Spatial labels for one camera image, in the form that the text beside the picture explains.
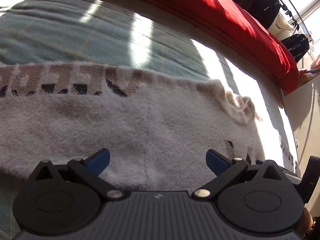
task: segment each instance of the black device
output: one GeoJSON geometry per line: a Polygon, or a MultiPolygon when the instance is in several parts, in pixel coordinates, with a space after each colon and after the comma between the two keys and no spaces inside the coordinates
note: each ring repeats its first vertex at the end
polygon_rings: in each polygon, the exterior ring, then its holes
{"type": "Polygon", "coordinates": [[[320,175],[313,156],[301,179],[274,161],[251,165],[211,149],[206,163],[217,177],[191,196],[123,192],[98,176],[109,162],[107,149],[65,165],[41,161],[14,200],[15,239],[296,240],[320,175]]]}

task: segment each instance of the silver screw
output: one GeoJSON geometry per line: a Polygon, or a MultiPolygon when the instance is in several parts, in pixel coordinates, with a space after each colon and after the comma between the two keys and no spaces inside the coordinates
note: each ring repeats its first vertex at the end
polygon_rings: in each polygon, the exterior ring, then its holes
{"type": "Polygon", "coordinates": [[[107,196],[110,198],[120,198],[123,193],[120,190],[110,190],[107,192],[107,196]]]}
{"type": "Polygon", "coordinates": [[[203,188],[197,189],[194,193],[197,197],[209,197],[210,196],[210,191],[207,189],[203,189],[203,188]]]}

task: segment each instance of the mattress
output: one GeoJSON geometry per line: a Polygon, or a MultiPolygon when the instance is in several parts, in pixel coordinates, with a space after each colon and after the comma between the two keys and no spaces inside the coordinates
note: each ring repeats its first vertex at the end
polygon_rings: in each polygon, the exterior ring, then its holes
{"type": "MultiPolygon", "coordinates": [[[[0,0],[0,37],[0,63],[6,65],[78,60],[219,79],[252,99],[298,170],[280,88],[234,50],[170,13],[138,0],[0,0]]],[[[0,174],[0,239],[19,231],[11,207],[23,180],[0,174]]]]}

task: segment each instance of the red blanket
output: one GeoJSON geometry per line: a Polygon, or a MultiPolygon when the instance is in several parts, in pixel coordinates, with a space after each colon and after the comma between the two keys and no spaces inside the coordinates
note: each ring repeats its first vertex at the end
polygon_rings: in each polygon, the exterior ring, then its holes
{"type": "Polygon", "coordinates": [[[299,72],[286,47],[232,0],[142,0],[168,11],[228,45],[286,92],[297,88],[299,72]]]}

